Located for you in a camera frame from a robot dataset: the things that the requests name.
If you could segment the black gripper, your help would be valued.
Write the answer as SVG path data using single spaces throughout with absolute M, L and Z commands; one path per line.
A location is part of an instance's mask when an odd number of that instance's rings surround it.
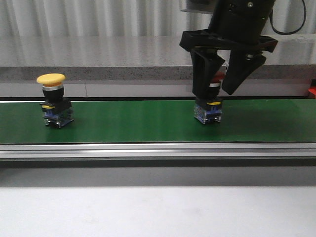
M 232 95 L 249 75 L 264 65 L 266 57 L 262 51 L 273 52 L 277 43 L 269 36 L 260 36 L 257 43 L 247 44 L 222 38 L 208 29 L 184 31 L 179 45 L 191 51 L 193 94 L 200 99 L 214 99 L 219 94 L 219 85 L 210 87 L 210 84 L 225 60 L 216 50 L 206 48 L 232 50 L 222 83 L 222 89 Z

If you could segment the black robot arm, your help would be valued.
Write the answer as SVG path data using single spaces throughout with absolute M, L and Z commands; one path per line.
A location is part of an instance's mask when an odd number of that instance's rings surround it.
M 187 10 L 212 13 L 207 29 L 184 31 L 180 46 L 190 52 L 193 64 L 193 94 L 211 100 L 219 86 L 211 87 L 213 77 L 225 60 L 218 50 L 230 52 L 228 69 L 221 88 L 233 94 L 244 80 L 261 67 L 273 52 L 277 40 L 261 35 L 275 4 L 273 0 L 188 0 Z

